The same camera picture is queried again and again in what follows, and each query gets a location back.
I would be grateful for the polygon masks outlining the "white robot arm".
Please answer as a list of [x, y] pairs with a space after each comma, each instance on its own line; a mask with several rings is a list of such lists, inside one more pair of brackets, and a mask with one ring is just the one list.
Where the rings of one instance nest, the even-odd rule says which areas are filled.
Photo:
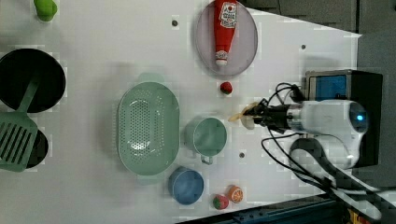
[[370, 221], [379, 221], [386, 208], [395, 206], [383, 198], [394, 188], [370, 187], [346, 173], [357, 164], [369, 128], [368, 115], [360, 104], [325, 100], [270, 105], [262, 100], [246, 106], [238, 118], [248, 129], [266, 128], [276, 144], [291, 137], [290, 147], [282, 151], [288, 161], [280, 165]]

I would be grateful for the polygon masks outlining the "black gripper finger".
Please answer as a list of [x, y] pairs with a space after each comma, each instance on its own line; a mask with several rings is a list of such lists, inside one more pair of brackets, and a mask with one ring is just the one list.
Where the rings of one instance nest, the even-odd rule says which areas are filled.
[[262, 127], [272, 127], [272, 128], [279, 127], [277, 120], [271, 117], [254, 117], [253, 121], [255, 124], [259, 124]]
[[266, 105], [248, 105], [243, 110], [244, 116], [264, 116], [268, 112]]

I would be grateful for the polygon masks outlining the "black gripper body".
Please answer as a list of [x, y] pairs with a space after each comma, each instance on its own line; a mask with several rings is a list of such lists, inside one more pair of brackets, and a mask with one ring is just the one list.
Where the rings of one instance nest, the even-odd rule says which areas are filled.
[[290, 108], [290, 105], [276, 105], [272, 106], [269, 105], [268, 107], [268, 112], [263, 116], [263, 117], [271, 117], [273, 119], [277, 120], [277, 123], [279, 124], [278, 128], [272, 128], [272, 127], [267, 127], [272, 131], [286, 131], [290, 129], [290, 126], [288, 124], [288, 118], [290, 117], [288, 115], [288, 110]]

